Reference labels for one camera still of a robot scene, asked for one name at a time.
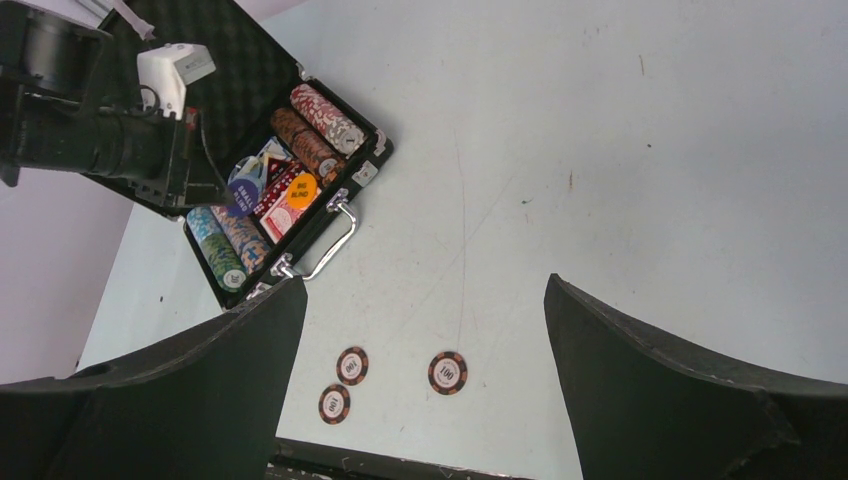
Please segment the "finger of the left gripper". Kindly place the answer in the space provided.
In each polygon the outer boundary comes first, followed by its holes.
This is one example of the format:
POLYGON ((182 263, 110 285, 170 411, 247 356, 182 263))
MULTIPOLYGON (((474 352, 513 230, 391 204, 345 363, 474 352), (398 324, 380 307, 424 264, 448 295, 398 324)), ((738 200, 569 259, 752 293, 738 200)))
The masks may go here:
POLYGON ((188 204, 190 206, 228 205, 233 195, 207 148, 204 127, 197 125, 190 150, 188 204))

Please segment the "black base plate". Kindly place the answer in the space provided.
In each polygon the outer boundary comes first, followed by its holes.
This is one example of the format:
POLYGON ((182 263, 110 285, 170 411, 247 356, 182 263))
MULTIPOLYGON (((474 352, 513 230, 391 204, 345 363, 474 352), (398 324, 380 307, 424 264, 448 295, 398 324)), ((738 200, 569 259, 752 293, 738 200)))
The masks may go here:
POLYGON ((514 476, 276 438, 265 479, 504 480, 514 476))

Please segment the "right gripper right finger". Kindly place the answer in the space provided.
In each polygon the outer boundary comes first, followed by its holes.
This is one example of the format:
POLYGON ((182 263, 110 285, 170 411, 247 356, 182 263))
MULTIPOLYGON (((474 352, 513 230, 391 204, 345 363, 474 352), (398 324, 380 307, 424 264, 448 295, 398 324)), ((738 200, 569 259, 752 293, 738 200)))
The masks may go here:
POLYGON ((585 478, 846 477, 844 384, 709 350, 558 275, 544 311, 585 478))

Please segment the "brown chip stack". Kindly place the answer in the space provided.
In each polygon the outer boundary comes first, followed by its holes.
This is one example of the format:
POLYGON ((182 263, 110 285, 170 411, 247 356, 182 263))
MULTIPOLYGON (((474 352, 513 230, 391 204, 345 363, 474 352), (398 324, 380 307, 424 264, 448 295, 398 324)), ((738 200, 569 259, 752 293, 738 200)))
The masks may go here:
POLYGON ((329 144, 291 108, 275 110, 270 119, 275 134, 327 187, 343 173, 345 162, 329 144))

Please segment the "orange big blind button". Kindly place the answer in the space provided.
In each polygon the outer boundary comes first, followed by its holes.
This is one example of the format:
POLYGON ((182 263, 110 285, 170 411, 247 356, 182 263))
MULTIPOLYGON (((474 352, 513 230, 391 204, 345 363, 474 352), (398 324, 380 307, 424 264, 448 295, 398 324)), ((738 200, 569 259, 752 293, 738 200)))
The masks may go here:
POLYGON ((286 190, 286 204, 292 210, 305 211, 320 193, 316 178, 304 172, 294 178, 286 190))

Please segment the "green chip stack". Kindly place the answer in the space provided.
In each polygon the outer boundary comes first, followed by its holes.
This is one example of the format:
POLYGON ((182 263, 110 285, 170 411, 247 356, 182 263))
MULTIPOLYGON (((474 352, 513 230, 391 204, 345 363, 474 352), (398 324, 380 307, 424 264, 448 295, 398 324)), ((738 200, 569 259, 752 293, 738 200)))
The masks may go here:
POLYGON ((247 280, 247 271, 223 233, 215 233, 198 241, 201 253, 217 284, 226 292, 239 291, 247 280))

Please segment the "brown 100 poker chip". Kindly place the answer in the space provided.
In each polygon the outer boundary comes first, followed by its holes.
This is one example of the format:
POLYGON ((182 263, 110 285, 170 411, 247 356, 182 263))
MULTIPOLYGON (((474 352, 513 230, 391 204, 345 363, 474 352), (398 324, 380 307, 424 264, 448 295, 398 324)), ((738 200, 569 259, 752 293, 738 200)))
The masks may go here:
POLYGON ((350 393, 342 384, 328 386, 319 397, 319 415, 326 424, 336 425, 343 422, 349 415, 350 408, 350 393))
POLYGON ((468 380, 465 358, 454 351, 438 353, 428 366, 428 381, 440 395, 454 395, 461 391, 468 380))
POLYGON ((362 383, 367 376, 368 369, 368 355, 359 346, 352 346, 342 351, 336 362, 337 378, 346 386, 356 386, 362 383))

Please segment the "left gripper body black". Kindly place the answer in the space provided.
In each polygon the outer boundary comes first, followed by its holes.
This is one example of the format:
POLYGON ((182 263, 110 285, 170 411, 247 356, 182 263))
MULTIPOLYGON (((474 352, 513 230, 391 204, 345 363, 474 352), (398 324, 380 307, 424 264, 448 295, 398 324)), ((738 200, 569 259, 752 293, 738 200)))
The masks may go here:
POLYGON ((198 118, 114 111, 71 115, 56 103, 18 97, 13 110, 13 167, 118 179, 164 208, 199 203, 198 118))

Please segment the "black aluminium poker case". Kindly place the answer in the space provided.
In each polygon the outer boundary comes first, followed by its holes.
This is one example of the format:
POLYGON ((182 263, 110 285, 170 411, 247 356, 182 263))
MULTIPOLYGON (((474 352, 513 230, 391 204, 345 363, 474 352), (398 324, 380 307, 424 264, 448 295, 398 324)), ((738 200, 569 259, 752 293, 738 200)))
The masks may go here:
POLYGON ((255 155, 276 136, 270 125, 273 112, 279 108, 293 109, 322 137, 345 162, 343 173, 322 193, 305 215, 277 244, 274 244, 254 213, 246 216, 271 247, 261 269, 252 275, 237 292, 226 292, 216 282, 199 244, 186 225, 185 216, 194 208, 161 208, 140 203, 128 196, 127 188, 103 180, 103 185, 157 214, 180 220, 185 236, 197 257, 218 303, 230 309, 250 299, 286 278, 297 276, 296 262, 318 239, 338 215, 356 220, 352 199, 373 179, 390 156, 393 146, 384 133, 351 108, 320 81, 307 76, 302 66, 289 55, 260 25, 233 1, 130 1, 127 9, 149 22, 153 28, 151 40, 144 40, 118 12, 109 13, 100 29, 112 34, 118 44, 117 64, 107 93, 119 102, 128 99, 127 88, 135 76, 139 53, 166 44, 199 44, 206 46, 215 62, 216 71, 191 84, 188 104, 201 111, 211 158, 228 185, 233 167, 244 157, 255 155), (343 114, 365 133, 365 142, 352 155, 338 152, 291 105, 290 93, 300 84, 309 84, 335 104, 343 114))

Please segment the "all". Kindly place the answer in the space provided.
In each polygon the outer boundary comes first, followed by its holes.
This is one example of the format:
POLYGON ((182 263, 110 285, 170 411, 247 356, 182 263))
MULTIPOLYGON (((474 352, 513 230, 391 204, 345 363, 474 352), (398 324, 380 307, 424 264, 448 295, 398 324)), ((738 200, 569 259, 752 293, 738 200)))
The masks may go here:
POLYGON ((268 157, 264 160, 265 172, 266 172, 266 181, 272 183, 279 175, 281 175, 289 166, 289 161, 276 158, 276 157, 268 157))

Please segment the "red dice row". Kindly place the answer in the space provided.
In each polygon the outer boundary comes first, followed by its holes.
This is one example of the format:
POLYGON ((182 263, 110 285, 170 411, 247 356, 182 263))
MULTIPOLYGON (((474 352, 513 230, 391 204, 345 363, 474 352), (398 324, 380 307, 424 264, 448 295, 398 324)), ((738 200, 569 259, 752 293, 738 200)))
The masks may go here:
POLYGON ((261 218, 265 215, 266 212, 287 191, 292 181, 305 172, 306 169, 300 163, 293 163, 283 170, 263 193, 259 203, 253 210, 254 215, 257 218, 261 218))

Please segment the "blue small blind button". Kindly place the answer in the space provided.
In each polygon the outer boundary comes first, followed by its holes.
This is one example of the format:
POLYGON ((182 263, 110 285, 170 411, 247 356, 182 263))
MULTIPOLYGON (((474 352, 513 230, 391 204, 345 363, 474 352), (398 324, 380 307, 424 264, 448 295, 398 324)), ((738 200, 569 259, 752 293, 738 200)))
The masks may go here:
POLYGON ((253 177, 239 177, 228 183, 233 201, 228 205, 229 213, 237 218, 252 214, 261 199, 263 185, 253 177))

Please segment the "purple blue chip stack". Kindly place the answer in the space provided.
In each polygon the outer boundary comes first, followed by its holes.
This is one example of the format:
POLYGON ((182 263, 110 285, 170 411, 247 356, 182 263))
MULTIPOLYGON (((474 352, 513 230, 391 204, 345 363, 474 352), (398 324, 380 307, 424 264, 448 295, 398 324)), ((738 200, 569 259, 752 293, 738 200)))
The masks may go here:
POLYGON ((248 217, 237 217, 223 206, 211 211, 249 275, 259 271, 271 250, 248 217))

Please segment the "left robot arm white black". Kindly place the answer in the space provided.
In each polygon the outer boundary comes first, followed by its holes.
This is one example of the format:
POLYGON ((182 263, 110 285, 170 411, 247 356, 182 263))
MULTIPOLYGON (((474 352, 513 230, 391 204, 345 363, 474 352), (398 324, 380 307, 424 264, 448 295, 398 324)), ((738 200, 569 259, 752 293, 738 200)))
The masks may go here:
POLYGON ((191 84, 211 75, 205 46, 168 44, 136 57, 119 102, 107 93, 117 41, 24 2, 1 5, 1 179, 23 169, 82 174, 161 208, 228 203, 232 193, 206 145, 191 84))

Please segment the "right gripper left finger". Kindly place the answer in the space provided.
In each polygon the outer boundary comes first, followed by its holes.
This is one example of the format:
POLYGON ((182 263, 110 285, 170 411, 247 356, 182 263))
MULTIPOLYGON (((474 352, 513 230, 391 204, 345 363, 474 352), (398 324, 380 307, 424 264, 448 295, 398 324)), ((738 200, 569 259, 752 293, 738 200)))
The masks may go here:
POLYGON ((5 479, 260 479, 302 336, 299 279, 65 379, 1 388, 5 479))

